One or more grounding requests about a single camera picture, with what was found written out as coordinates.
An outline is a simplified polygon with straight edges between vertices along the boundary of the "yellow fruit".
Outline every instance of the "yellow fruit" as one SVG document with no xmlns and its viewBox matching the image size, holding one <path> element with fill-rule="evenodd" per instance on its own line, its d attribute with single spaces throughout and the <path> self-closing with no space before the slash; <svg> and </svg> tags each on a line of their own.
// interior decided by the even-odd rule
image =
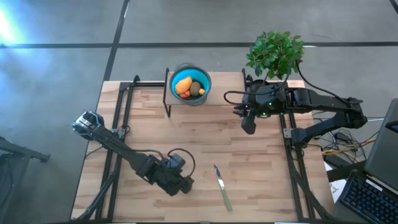
<svg viewBox="0 0 398 224">
<path fill-rule="evenodd" d="M 184 93 L 185 91 L 189 90 L 192 84 L 192 78 L 187 77 L 184 78 L 183 80 L 180 80 L 176 86 L 175 86 L 175 92 L 179 95 L 181 93 Z"/>
</svg>

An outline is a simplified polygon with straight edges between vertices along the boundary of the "gray floor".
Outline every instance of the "gray floor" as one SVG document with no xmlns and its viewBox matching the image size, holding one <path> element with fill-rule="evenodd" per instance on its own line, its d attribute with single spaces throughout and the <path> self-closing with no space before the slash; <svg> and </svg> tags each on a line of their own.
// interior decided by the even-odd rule
<svg viewBox="0 0 398 224">
<path fill-rule="evenodd" d="M 111 43 L 122 4 L 5 0 L 0 44 Z M 289 30 L 306 42 L 397 41 L 397 24 L 388 0 L 135 0 L 120 42 L 251 42 L 271 29 Z M 110 51 L 0 49 L 0 136 L 51 154 L 46 164 L 31 162 L 6 223 L 69 219 L 87 145 L 70 125 L 84 109 L 96 108 Z M 182 62 L 239 71 L 247 52 L 119 49 L 110 79 L 132 80 L 137 74 L 141 80 L 163 80 L 166 67 Z M 308 47 L 302 71 L 313 84 L 364 100 L 366 116 L 384 116 L 398 95 L 397 55 L 398 47 Z M 380 125 L 368 123 L 353 134 L 364 140 Z"/>
</svg>

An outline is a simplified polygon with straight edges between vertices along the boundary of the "green leaves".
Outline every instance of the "green leaves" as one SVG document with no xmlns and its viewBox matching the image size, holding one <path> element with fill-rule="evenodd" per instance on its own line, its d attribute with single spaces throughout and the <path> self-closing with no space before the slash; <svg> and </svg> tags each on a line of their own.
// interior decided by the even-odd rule
<svg viewBox="0 0 398 224">
<path fill-rule="evenodd" d="M 299 38 L 299 35 L 291 37 L 290 32 L 263 32 L 255 45 L 250 46 L 246 66 L 253 68 L 258 77 L 268 69 L 269 78 L 276 76 L 282 80 L 285 74 L 292 72 L 292 68 L 297 72 L 295 61 L 300 63 L 304 54 L 304 42 L 298 41 Z"/>
</svg>

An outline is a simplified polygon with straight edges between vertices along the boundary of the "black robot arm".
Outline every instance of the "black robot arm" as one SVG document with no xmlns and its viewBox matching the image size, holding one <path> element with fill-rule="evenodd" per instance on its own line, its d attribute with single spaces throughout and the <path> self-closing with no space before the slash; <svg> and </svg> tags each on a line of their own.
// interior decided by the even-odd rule
<svg viewBox="0 0 398 224">
<path fill-rule="evenodd" d="M 159 151 L 131 149 L 120 140 L 121 136 L 118 136 L 117 132 L 105 128 L 101 115 L 92 111 L 85 112 L 72 126 L 81 137 L 96 140 L 105 149 L 122 156 L 139 177 L 150 184 L 157 183 L 170 196 L 177 194 L 179 190 L 185 194 L 191 191 L 193 179 L 190 175 L 186 177 L 180 175 L 185 161 L 178 154 L 164 158 Z M 160 154 L 162 160 L 143 153 L 149 151 Z"/>
<path fill-rule="evenodd" d="M 268 118 L 273 114 L 308 113 L 313 110 L 335 112 L 334 117 L 308 128 L 286 130 L 294 147 L 305 147 L 315 136 L 321 136 L 338 128 L 360 128 L 366 124 L 362 101 L 355 98 L 337 98 L 319 95 L 306 88 L 289 88 L 286 83 L 263 84 L 262 80 L 251 83 L 242 103 L 235 106 L 233 113 L 243 117 L 242 128 L 254 134 L 255 117 Z"/>
</svg>

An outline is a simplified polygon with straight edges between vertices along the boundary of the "knife handle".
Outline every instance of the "knife handle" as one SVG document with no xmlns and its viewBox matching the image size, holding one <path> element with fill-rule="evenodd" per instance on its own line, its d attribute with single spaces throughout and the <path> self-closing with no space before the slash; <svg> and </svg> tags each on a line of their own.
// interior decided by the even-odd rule
<svg viewBox="0 0 398 224">
<path fill-rule="evenodd" d="M 222 190 L 221 193 L 223 194 L 223 198 L 224 198 L 224 203 L 225 203 L 226 209 L 228 211 L 232 211 L 231 202 L 229 202 L 229 198 L 228 198 L 228 196 L 226 194 L 226 191 Z"/>
</svg>

